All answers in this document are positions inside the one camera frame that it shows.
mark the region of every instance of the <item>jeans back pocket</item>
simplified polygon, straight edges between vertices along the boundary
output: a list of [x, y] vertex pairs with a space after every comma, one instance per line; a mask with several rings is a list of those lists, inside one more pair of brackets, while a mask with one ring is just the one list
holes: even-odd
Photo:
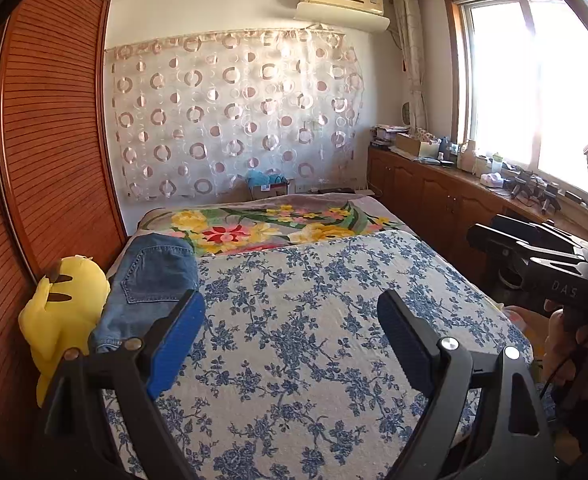
[[141, 249], [120, 282], [128, 303], [178, 301], [189, 288], [199, 288], [191, 247], [169, 245]]

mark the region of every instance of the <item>plush toy ear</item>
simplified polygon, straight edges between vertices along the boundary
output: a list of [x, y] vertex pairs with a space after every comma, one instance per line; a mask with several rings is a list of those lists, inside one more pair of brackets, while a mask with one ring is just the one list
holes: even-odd
[[34, 296], [18, 315], [18, 325], [24, 338], [46, 361], [53, 358], [60, 333], [58, 322], [45, 310], [50, 286], [49, 279], [40, 280]]

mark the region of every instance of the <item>cable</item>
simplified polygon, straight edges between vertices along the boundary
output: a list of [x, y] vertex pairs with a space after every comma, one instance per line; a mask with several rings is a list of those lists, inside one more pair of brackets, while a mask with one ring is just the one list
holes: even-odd
[[396, 38], [394, 38], [394, 31], [393, 30], [390, 30], [389, 33], [392, 35], [392, 40], [394, 40], [394, 44], [395, 44], [396, 48], [398, 48], [398, 50], [400, 50], [402, 52], [403, 49], [401, 48], [401, 46], [396, 41]]
[[488, 189], [493, 191], [494, 194], [497, 194], [498, 196], [510, 196], [511, 195], [511, 191], [509, 189], [503, 189], [502, 187], [490, 187]]
[[576, 347], [576, 349], [569, 354], [567, 357], [565, 357], [560, 364], [555, 368], [555, 370], [552, 372], [552, 374], [549, 376], [549, 378], [547, 379], [547, 382], [544, 384], [544, 386], [542, 387], [542, 391], [540, 393], [540, 399], [542, 399], [544, 397], [544, 394], [547, 391], [547, 388], [549, 387], [549, 385], [552, 383], [552, 381], [554, 380], [554, 377], [556, 376], [556, 374], [560, 371], [560, 369], [564, 366], [564, 364], [569, 361], [571, 358], [576, 357], [576, 354], [578, 353], [579, 350], [581, 350], [586, 344], [588, 343], [588, 338], [585, 339], [580, 345], [578, 345]]
[[533, 207], [536, 205], [536, 200], [530, 200], [530, 203], [528, 204], [527, 202], [523, 202], [522, 200], [520, 200], [518, 195], [516, 195], [516, 200], [518, 200], [520, 203], [522, 203], [522, 205], [525, 205], [527, 207]]

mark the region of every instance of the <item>white wall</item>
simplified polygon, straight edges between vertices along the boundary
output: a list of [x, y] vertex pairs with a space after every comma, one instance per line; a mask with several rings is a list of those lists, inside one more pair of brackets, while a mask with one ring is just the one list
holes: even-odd
[[[105, 46], [110, 48], [153, 38], [210, 30], [305, 27], [308, 23], [293, 20], [298, 1], [120, 0], [110, 7]], [[355, 150], [359, 168], [357, 177], [360, 184], [364, 185], [369, 128], [378, 123], [401, 124], [401, 108], [408, 100], [407, 76], [403, 73], [401, 52], [388, 32], [369, 34], [350, 29], [345, 32], [359, 57], [365, 83]], [[110, 155], [120, 208], [128, 233], [131, 233], [147, 210], [164, 204], [133, 203], [126, 196], [120, 162], [115, 163], [119, 158], [119, 150], [114, 142], [110, 143]]]

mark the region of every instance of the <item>screw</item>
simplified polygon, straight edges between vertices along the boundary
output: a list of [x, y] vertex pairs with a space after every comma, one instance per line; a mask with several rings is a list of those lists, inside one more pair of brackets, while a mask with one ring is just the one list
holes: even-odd
[[123, 343], [123, 346], [125, 347], [125, 350], [133, 352], [141, 348], [143, 342], [138, 337], [130, 337], [125, 343]]
[[458, 348], [458, 341], [453, 337], [443, 337], [440, 340], [440, 346], [445, 350], [456, 350]]
[[65, 359], [65, 361], [73, 361], [80, 354], [81, 352], [79, 352], [78, 348], [68, 348], [63, 352], [63, 359]]
[[520, 352], [518, 351], [517, 348], [514, 348], [513, 346], [508, 346], [505, 349], [505, 355], [507, 357], [509, 357], [510, 359], [518, 359], [520, 357]]

